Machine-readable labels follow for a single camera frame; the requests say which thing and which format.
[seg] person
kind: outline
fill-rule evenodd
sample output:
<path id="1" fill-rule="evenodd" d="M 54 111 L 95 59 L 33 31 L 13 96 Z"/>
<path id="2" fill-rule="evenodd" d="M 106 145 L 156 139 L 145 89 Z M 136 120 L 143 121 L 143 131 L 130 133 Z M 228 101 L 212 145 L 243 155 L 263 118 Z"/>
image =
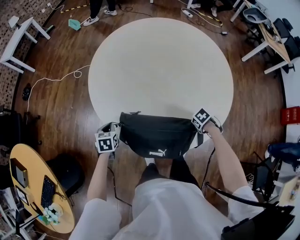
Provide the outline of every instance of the person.
<path id="1" fill-rule="evenodd" d="M 103 0 L 90 0 L 90 17 L 84 21 L 83 25 L 85 27 L 99 21 L 99 17 L 97 15 L 101 9 L 102 1 Z M 107 0 L 107 4 L 108 9 L 104 10 L 104 14 L 116 16 L 117 11 L 115 0 Z"/>
<path id="2" fill-rule="evenodd" d="M 238 197 L 257 201 L 239 159 L 219 128 L 209 122 L 204 130 L 214 142 L 225 188 Z M 70 240 L 219 240 L 224 227 L 263 211 L 229 199 L 226 217 L 203 197 L 182 157 L 173 160 L 170 179 L 159 175 L 154 160 L 147 158 L 132 202 L 133 221 L 120 230 L 121 215 L 106 201 L 108 156 L 99 156 L 87 192 L 88 202 Z"/>
<path id="3" fill-rule="evenodd" d="M 211 14 L 214 17 L 217 17 L 218 12 L 229 11 L 229 10 L 232 10 L 232 8 L 233 8 L 230 0 L 220 0 L 220 2 L 223 3 L 223 5 L 221 5 L 221 6 L 217 6 L 216 1 L 217 0 L 202 0 L 201 6 L 204 8 L 207 8 L 207 9 L 210 8 Z"/>

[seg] hand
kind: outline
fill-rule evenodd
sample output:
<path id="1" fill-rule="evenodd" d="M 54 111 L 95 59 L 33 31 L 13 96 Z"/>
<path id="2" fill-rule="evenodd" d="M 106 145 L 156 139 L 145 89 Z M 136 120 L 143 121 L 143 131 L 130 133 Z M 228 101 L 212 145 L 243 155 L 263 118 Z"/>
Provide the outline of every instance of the hand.
<path id="1" fill-rule="evenodd" d="M 203 126 L 203 130 L 204 131 L 207 131 L 209 134 L 211 134 L 212 132 L 214 131 L 218 131 L 220 132 L 220 129 L 218 127 L 216 127 L 216 125 L 211 122 L 211 121 L 208 121 L 204 126 Z"/>

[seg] white wall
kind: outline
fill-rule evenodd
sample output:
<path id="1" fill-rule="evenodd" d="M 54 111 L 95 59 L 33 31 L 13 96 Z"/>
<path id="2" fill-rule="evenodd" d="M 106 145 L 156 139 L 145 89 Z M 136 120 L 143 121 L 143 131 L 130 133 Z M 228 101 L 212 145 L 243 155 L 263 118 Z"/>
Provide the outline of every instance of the white wall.
<path id="1" fill-rule="evenodd" d="M 267 15 L 272 21 L 276 18 L 286 18 L 293 26 L 291 34 L 300 36 L 300 0 L 258 0 L 268 10 Z M 295 63 L 296 72 L 289 74 L 281 70 L 285 85 L 286 106 L 300 106 L 300 59 Z M 286 128 L 286 142 L 296 142 L 300 135 L 300 125 L 288 125 Z M 300 194 L 296 199 L 293 211 L 296 219 L 292 226 L 282 235 L 281 240 L 294 240 L 300 234 Z"/>

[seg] brick wall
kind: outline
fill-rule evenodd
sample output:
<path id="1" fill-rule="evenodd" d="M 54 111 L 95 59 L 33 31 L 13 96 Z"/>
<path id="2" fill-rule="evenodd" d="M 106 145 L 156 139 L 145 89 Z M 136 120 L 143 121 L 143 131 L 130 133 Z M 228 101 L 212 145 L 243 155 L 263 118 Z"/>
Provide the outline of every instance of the brick wall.
<path id="1" fill-rule="evenodd" d="M 14 29 L 11 29 L 8 24 L 9 19 L 15 15 L 20 18 L 18 23 L 21 24 L 33 16 L 42 26 L 52 12 L 52 9 L 47 6 L 48 2 L 52 7 L 56 7 L 61 0 L 0 0 L 0 56 L 14 33 Z M 37 34 L 36 29 L 33 28 L 29 28 L 28 32 L 33 37 Z M 23 61 L 31 43 L 23 37 L 14 56 Z M 18 72 L 0 64 L 0 105 L 4 104 L 6 108 L 12 107 L 18 75 Z"/>

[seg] white shirt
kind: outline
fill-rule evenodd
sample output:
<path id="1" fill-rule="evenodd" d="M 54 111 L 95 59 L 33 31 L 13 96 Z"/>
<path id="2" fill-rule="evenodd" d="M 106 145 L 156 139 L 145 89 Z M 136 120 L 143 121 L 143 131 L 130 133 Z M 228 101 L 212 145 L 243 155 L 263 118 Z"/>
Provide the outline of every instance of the white shirt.
<path id="1" fill-rule="evenodd" d="M 257 201 L 250 187 L 234 195 Z M 101 199 L 86 203 L 70 240 L 199 240 L 221 239 L 224 227 L 252 218 L 263 208 L 230 199 L 227 218 L 214 208 L 191 183 L 154 179 L 135 189 L 133 221 L 119 228 L 118 210 Z"/>

